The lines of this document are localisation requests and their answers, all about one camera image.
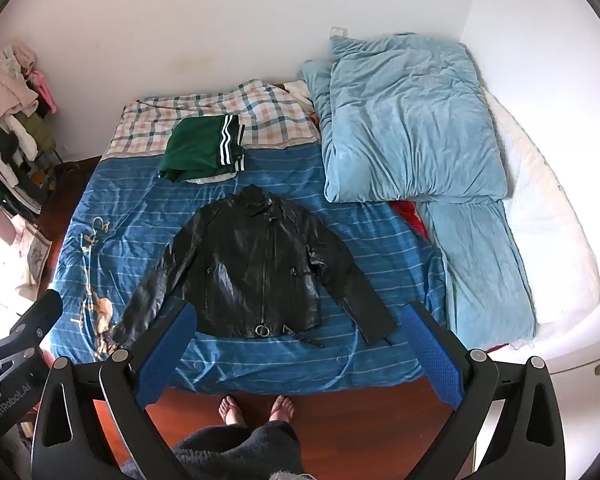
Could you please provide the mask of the person's left bare foot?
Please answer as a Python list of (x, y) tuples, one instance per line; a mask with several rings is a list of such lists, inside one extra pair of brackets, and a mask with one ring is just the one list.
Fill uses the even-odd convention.
[(245, 426), (242, 410), (230, 394), (220, 401), (218, 412), (225, 426)]

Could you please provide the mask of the red cloth under quilt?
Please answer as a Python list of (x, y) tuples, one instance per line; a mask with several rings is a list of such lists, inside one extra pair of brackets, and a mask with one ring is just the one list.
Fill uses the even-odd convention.
[(397, 214), (400, 214), (401, 218), (405, 220), (417, 233), (428, 240), (429, 236), (426, 226), (419, 217), (414, 203), (408, 202), (407, 200), (395, 200), (394, 202), (390, 202), (389, 206)]

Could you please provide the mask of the blue striped bed sheet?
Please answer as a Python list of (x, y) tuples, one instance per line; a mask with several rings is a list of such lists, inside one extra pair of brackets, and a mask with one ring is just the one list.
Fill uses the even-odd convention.
[(437, 249), (385, 204), (332, 204), (314, 144), (255, 150), (218, 184), (173, 183), (158, 157), (101, 162), (53, 288), (56, 356), (106, 359), (178, 300), (192, 304), (174, 386), (309, 394), (395, 386), (422, 370), (401, 327), (446, 320)]

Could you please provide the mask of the dark fuzzy person's garment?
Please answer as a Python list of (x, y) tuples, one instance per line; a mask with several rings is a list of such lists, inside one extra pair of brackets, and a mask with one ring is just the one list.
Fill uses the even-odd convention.
[(267, 422), (256, 429), (209, 427), (172, 452), (194, 479), (268, 479), (278, 472), (306, 472), (300, 441), (288, 422)]

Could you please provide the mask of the light blue quilt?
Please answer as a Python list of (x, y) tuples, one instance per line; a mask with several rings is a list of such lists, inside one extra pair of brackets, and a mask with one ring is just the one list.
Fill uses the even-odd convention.
[(489, 350), (533, 338), (506, 172), (465, 47), (412, 32), (337, 37), (330, 57), (300, 74), (320, 121), (326, 198), (414, 203), (440, 250), (446, 318), (460, 341)]

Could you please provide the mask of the person's bare foot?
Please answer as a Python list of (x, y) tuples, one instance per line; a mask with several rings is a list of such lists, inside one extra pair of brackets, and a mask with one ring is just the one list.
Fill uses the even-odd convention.
[(230, 394), (220, 401), (218, 412), (225, 426), (245, 426), (242, 410)]
[(268, 420), (270, 422), (286, 422), (289, 424), (294, 418), (294, 402), (288, 396), (278, 396), (271, 408)]

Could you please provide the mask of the white wall socket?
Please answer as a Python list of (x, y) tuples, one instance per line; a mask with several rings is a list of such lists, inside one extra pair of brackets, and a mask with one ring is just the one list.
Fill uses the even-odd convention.
[(344, 27), (332, 26), (329, 29), (328, 38), (346, 38), (348, 36), (348, 31)]

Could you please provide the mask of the patterned floor mat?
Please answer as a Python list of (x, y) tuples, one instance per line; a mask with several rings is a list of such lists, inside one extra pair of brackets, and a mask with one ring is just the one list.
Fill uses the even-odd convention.
[(34, 301), (38, 296), (50, 248), (52, 242), (37, 228), (28, 224), (24, 227), (20, 238), (22, 283), (17, 290), (27, 300)]

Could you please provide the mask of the clothes rack with hanging clothes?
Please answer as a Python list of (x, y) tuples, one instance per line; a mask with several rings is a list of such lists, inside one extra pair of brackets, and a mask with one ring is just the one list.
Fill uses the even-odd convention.
[(61, 163), (44, 118), (57, 112), (36, 55), (15, 42), (0, 50), (0, 208), (35, 222)]

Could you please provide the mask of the person's right bare foot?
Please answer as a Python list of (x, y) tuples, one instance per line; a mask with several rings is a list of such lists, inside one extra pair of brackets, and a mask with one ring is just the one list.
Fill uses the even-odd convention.
[(289, 424), (294, 418), (294, 402), (288, 396), (278, 396), (271, 408), (268, 420), (270, 422), (286, 422)]

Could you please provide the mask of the green folded striped garment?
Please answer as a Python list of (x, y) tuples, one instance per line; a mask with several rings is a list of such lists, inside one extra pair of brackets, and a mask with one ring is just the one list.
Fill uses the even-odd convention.
[(189, 117), (172, 130), (159, 166), (170, 182), (215, 182), (245, 170), (242, 138), (245, 127), (237, 115)]

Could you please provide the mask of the white mattress cover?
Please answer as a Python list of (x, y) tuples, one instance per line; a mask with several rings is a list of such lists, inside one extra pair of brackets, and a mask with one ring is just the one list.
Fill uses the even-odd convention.
[(495, 96), (487, 93), (486, 102), (506, 173), (506, 219), (524, 262), (539, 331), (566, 330), (600, 304), (594, 252), (540, 150)]

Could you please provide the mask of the black leather jacket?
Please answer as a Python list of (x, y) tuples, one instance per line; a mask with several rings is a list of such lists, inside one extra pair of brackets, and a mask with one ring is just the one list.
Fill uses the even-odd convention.
[(195, 307), (198, 332), (221, 338), (302, 340), (321, 325), (322, 290), (368, 344), (398, 327), (346, 243), (306, 208), (257, 185), (187, 221), (132, 293), (111, 339), (137, 341), (174, 290)]

